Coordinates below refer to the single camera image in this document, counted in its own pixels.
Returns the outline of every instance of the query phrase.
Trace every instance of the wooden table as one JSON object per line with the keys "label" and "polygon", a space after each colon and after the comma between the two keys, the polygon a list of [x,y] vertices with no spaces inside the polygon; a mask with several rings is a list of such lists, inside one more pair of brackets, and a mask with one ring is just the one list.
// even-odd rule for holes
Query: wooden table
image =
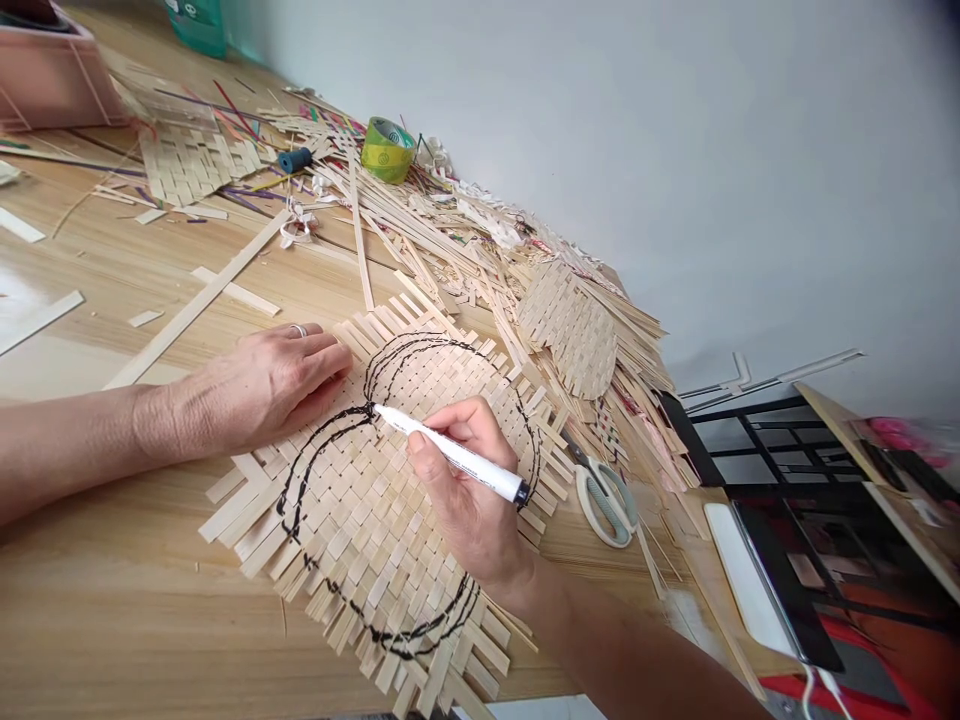
{"label": "wooden table", "polygon": [[[274,107],[268,88],[286,99],[283,83],[263,69],[201,57],[181,46],[156,8],[108,11],[78,8],[74,17],[101,44],[189,83],[213,99],[218,79],[242,109]],[[236,78],[252,87],[245,89]],[[114,166],[134,142],[128,130],[45,132],[21,138]],[[119,153],[110,149],[117,148]],[[27,176],[0,189],[0,205],[47,232],[103,173],[6,158]],[[0,357],[0,402],[94,391],[142,348],[200,289],[190,272],[222,268],[266,224],[266,218],[225,200],[227,221],[202,225],[165,219],[140,226],[138,214],[109,200],[87,198],[55,238],[28,245],[0,230],[0,323],[78,289],[86,303]],[[324,215],[325,238],[355,252],[353,228]],[[375,236],[367,239],[374,295],[401,290],[395,265]],[[219,297],[143,378],[161,383],[181,376],[252,331],[281,323],[332,325],[363,309],[355,263],[274,242],[238,284],[283,308],[269,318]],[[134,329],[144,310],[165,318]],[[460,324],[496,338],[492,314],[463,307]],[[235,556],[207,545],[197,528],[213,507],[204,493],[230,467],[215,459],[147,473],[64,500],[0,529],[0,715],[16,717],[305,718],[382,711],[390,699],[357,671],[352,656],[337,657],[299,606],[284,606],[269,581],[250,581]],[[558,510],[541,546],[546,557],[624,599],[638,612],[663,618],[639,549],[614,551],[589,529],[574,499]],[[734,627],[740,652],[757,674],[782,674],[793,665],[745,638],[712,543],[702,543],[706,573],[716,588],[710,607],[671,530],[655,527],[678,568],[671,588],[692,598],[690,621],[718,641],[721,660],[737,670],[711,608],[722,606],[723,627]],[[673,534],[684,534],[677,526]],[[576,692],[557,665],[516,638],[500,699]]]}

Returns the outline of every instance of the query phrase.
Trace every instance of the white marker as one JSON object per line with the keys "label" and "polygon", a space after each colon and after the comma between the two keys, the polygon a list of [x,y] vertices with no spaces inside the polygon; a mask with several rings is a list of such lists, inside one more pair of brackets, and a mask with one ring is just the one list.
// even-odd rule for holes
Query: white marker
{"label": "white marker", "polygon": [[383,405],[374,405],[373,409],[404,435],[410,435],[414,431],[422,432],[433,440],[433,443],[440,448],[440,452],[446,455],[451,465],[460,468],[470,477],[482,482],[500,497],[512,503],[526,504],[530,497],[530,486],[519,475],[514,475],[485,457],[467,450],[463,445],[441,435],[436,430],[431,430],[423,423],[414,420],[399,410]]}

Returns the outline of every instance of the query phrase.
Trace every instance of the teal container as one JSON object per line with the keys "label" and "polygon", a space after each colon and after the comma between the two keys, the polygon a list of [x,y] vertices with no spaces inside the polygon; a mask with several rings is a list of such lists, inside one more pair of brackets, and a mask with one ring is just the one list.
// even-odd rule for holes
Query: teal container
{"label": "teal container", "polygon": [[177,37],[187,47],[210,57],[227,55],[220,0],[166,0],[167,15]]}

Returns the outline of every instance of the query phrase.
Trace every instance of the woven bamboo mat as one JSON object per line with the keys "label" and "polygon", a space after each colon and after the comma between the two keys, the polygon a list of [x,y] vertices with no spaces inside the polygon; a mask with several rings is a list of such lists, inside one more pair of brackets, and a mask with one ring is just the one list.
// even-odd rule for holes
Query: woven bamboo mat
{"label": "woven bamboo mat", "polygon": [[228,141],[220,133],[159,123],[140,128],[140,150],[150,192],[164,202],[190,205],[266,167],[277,159],[270,147]]}
{"label": "woven bamboo mat", "polygon": [[617,338],[610,313],[578,286],[561,262],[537,267],[517,308],[517,321],[531,342],[549,347],[571,394],[596,400],[610,387]]}
{"label": "woven bamboo mat", "polygon": [[371,403],[424,418],[486,397],[534,485],[518,518],[534,549],[567,497],[573,465],[557,421],[550,424],[547,391],[520,368],[508,371],[493,341],[452,338],[438,313],[401,295],[336,326],[357,362],[329,419],[235,457],[236,468],[211,488],[223,502],[200,532],[233,548],[248,577],[268,575],[285,600],[308,596],[307,613],[337,653],[349,649],[382,692],[398,691],[398,717],[413,705],[429,716],[456,702],[485,718],[496,675],[509,671],[510,637],[525,629],[449,553],[407,463],[405,436]]}

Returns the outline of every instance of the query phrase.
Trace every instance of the person's right hand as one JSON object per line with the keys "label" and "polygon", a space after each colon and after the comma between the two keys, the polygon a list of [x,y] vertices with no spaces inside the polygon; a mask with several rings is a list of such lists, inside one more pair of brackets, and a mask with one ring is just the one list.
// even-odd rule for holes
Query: person's right hand
{"label": "person's right hand", "polygon": [[[423,424],[500,467],[517,471],[517,455],[482,397],[448,405]],[[534,565],[533,554],[517,531],[517,508],[452,468],[423,433],[410,433],[407,455],[430,495],[450,552],[490,597],[509,604],[529,581]]]}

